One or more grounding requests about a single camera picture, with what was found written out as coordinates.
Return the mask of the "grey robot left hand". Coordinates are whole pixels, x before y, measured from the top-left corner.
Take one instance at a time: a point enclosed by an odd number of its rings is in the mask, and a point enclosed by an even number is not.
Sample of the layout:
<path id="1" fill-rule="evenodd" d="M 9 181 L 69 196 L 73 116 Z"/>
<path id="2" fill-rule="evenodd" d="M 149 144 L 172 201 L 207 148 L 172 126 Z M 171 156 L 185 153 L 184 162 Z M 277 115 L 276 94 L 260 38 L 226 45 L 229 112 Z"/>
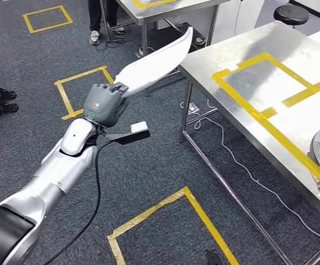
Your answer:
<path id="1" fill-rule="evenodd" d="M 128 86 L 119 82 L 94 84 L 84 104 L 84 115 L 95 124 L 111 128 L 128 107 L 129 100 L 123 97 L 128 89 Z"/>

